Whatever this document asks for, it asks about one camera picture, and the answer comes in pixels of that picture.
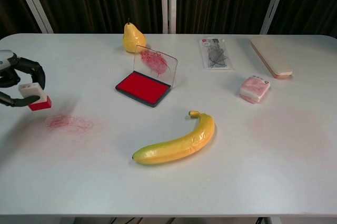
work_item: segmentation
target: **pear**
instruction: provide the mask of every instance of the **pear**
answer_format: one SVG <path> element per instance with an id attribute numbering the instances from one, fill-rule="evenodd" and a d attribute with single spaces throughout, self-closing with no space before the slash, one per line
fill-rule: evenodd
<path id="1" fill-rule="evenodd" d="M 135 53 L 136 46 L 146 46 L 146 37 L 135 25 L 127 20 L 124 26 L 123 47 L 127 52 Z"/>

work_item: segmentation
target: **clear plastic lid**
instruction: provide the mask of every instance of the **clear plastic lid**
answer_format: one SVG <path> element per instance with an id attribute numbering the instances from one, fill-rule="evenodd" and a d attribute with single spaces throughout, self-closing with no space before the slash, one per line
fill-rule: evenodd
<path id="1" fill-rule="evenodd" d="M 133 70 L 172 87 L 177 64 L 174 57 L 137 45 Z"/>

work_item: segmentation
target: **red ink pad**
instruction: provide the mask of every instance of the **red ink pad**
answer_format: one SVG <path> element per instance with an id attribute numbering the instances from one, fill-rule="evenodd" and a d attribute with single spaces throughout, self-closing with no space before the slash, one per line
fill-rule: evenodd
<path id="1" fill-rule="evenodd" d="M 148 106 L 155 107 L 169 93 L 171 87 L 134 71 L 120 82 L 116 89 Z"/>
<path id="2" fill-rule="evenodd" d="M 138 47 L 133 72 L 115 88 L 128 97 L 155 107 L 172 89 L 177 59 L 146 47 Z"/>

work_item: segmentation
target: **dark curtain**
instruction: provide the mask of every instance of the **dark curtain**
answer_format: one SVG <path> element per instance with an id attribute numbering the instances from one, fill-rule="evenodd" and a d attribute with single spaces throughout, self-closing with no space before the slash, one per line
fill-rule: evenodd
<path id="1" fill-rule="evenodd" d="M 162 33 L 161 0 L 40 0 L 55 33 L 123 33 L 127 18 Z"/>
<path id="2" fill-rule="evenodd" d="M 0 0 L 0 39 L 16 33 L 40 33 L 25 0 Z"/>
<path id="3" fill-rule="evenodd" d="M 268 33 L 337 37 L 337 0 L 280 0 Z"/>
<path id="4" fill-rule="evenodd" d="M 177 0 L 177 33 L 259 34 L 270 0 Z"/>

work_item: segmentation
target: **banana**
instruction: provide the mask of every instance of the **banana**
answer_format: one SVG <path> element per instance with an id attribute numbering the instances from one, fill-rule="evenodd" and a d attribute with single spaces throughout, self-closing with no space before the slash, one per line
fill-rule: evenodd
<path id="1" fill-rule="evenodd" d="M 215 123 L 211 116 L 190 111 L 191 118 L 200 118 L 198 126 L 186 136 L 152 144 L 135 152 L 132 159 L 139 164 L 155 165 L 186 157 L 204 147 L 213 137 Z"/>

